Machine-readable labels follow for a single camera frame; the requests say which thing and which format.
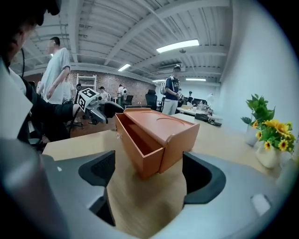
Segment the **orange box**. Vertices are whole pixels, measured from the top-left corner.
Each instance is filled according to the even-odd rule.
[[[146,179],[163,173],[193,148],[199,124],[136,108],[116,114],[116,128],[139,176]]]

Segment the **fluorescent light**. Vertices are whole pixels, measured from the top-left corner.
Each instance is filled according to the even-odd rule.
[[[123,67],[121,67],[118,71],[123,71],[125,70],[126,68],[130,67],[131,65],[129,64],[125,64]]]
[[[206,79],[196,79],[196,78],[186,78],[186,80],[193,80],[193,81],[206,81]]]
[[[162,52],[169,51],[169,50],[174,50],[174,49],[183,48],[183,47],[192,47],[192,46],[199,46],[199,41],[198,40],[190,40],[190,41],[186,41],[186,42],[178,42],[178,43],[175,43],[172,45],[168,45],[166,47],[158,48],[157,51],[159,53],[162,53]]]

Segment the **flower vase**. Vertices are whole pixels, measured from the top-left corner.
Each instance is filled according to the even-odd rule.
[[[245,143],[247,143],[250,146],[254,146],[257,142],[256,134],[259,130],[257,128],[254,128],[250,125],[247,126],[247,131],[245,134]]]
[[[271,146],[265,149],[264,144],[256,151],[257,159],[268,169],[272,169],[279,164],[281,151]]]

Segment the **desk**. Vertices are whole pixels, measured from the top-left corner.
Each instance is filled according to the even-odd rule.
[[[191,115],[196,115],[196,114],[207,114],[207,112],[205,111],[201,111],[201,110],[196,110],[194,111],[193,109],[184,109],[182,107],[178,107],[177,108],[178,111],[183,112],[183,113],[188,113]],[[220,115],[217,114],[213,114],[212,116],[208,115],[209,118],[211,118],[212,120],[222,120],[222,117]]]
[[[112,97],[111,99],[112,99],[113,102],[116,103],[116,100],[118,99],[118,97]]]
[[[176,114],[174,117],[200,123],[193,152],[247,164],[264,174],[272,174],[258,162],[256,149],[245,144],[243,134],[231,132],[224,127],[217,128],[188,115]],[[149,238],[173,220],[182,209],[186,195],[182,160],[163,174],[141,181],[115,131],[51,142],[43,153],[51,155],[54,160],[63,160],[104,150],[116,151],[115,172],[107,191],[117,229],[142,239]]]

